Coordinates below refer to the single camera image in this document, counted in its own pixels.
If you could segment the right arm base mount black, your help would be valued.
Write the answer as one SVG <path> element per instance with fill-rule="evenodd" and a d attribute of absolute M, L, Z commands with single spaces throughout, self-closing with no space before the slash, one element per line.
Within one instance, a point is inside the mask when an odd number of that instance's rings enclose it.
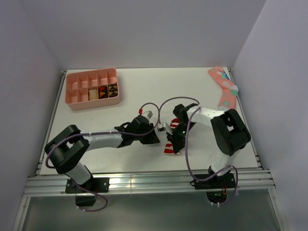
<path fill-rule="evenodd" d="M 207 181 L 193 179 L 190 185 L 195 190 L 206 190 L 206 196 L 211 205 L 217 207 L 226 204 L 238 192 L 238 170 L 235 168 L 233 174 L 230 170 L 222 176 L 214 176 Z"/>

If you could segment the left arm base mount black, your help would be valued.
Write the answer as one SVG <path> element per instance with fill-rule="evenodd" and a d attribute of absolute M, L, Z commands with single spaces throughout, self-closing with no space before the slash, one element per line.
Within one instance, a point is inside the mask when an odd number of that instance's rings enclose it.
<path fill-rule="evenodd" d="M 102 195 L 109 191 L 110 179 L 107 177 L 91 178 L 82 185 L 78 185 L 75 180 L 68 179 L 66 183 L 65 193 L 75 195 L 75 204 L 79 209 L 87 212 L 100 211 L 107 207 L 108 200 Z M 105 201 L 101 208 L 90 209 L 99 199 Z"/>

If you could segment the red white striped sock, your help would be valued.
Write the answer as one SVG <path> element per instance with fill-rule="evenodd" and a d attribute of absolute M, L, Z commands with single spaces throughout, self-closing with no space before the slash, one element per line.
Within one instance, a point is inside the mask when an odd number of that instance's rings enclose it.
<path fill-rule="evenodd" d="M 177 118 L 174 118 L 169 123 L 169 126 L 171 128 L 176 128 L 179 124 L 180 124 L 180 120 L 177 119 Z M 167 140 L 166 145 L 165 145 L 165 149 L 164 149 L 164 154 L 168 154 L 168 155 L 181 155 L 181 151 L 178 151 L 177 153 L 174 153 L 173 144 L 171 143 L 170 140 Z"/>

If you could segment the tan maroon sock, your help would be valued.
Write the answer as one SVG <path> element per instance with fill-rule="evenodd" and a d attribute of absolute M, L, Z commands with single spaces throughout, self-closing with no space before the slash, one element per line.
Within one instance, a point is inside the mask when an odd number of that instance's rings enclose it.
<path fill-rule="evenodd" d="M 97 100 L 98 97 L 98 90 L 97 89 L 92 89 L 89 90 L 89 100 L 93 101 L 93 100 Z"/>

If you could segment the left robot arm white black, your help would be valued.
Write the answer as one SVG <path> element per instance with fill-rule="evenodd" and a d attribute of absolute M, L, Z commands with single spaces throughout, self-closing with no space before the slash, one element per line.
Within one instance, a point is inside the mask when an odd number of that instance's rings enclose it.
<path fill-rule="evenodd" d="M 92 173 L 80 162 L 85 152 L 101 148 L 122 148 L 134 141 L 143 145 L 160 142 L 150 116 L 138 115 L 131 122 L 109 131 L 84 132 L 76 125 L 70 125 L 45 146 L 45 165 L 55 169 L 58 174 L 70 177 L 82 192 L 89 192 L 94 186 L 94 180 Z"/>

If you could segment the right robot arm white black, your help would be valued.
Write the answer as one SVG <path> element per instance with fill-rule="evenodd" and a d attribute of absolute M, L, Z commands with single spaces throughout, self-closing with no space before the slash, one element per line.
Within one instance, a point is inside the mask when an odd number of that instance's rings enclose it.
<path fill-rule="evenodd" d="M 191 172 L 188 159 L 189 131 L 196 124 L 212 128 L 216 140 L 216 158 L 209 168 L 208 182 L 212 187 L 220 187 L 233 165 L 237 154 L 251 141 L 251 135 L 235 109 L 227 111 L 200 107 L 196 103 L 188 106 L 175 106 L 173 114 L 180 121 L 176 128 L 166 125 L 167 139 L 172 143 L 174 153 L 185 150 L 188 171 Z"/>

